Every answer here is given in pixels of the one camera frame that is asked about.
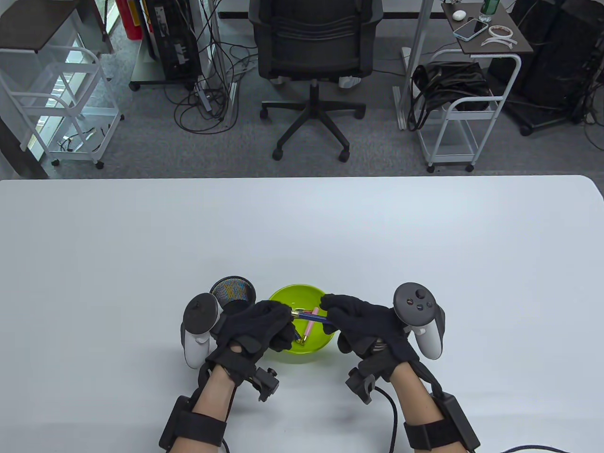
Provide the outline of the person's left hand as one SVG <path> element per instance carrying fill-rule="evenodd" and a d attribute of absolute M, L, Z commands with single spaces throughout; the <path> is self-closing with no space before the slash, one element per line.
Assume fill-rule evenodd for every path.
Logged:
<path fill-rule="evenodd" d="M 224 369 L 239 386 L 255 375 L 255 365 L 268 349 L 290 350 L 295 340 L 291 309 L 265 300 L 226 317 L 218 330 L 217 347 L 206 361 L 214 369 Z"/>

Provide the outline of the person's right hand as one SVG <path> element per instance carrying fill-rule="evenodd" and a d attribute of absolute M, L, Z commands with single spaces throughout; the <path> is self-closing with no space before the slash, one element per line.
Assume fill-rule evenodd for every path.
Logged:
<path fill-rule="evenodd" d="M 420 360 L 393 308 L 336 294 L 322 296 L 320 308 L 327 313 L 324 332 L 339 332 L 339 351 L 356 354 L 362 374 L 390 381 L 398 365 Z"/>

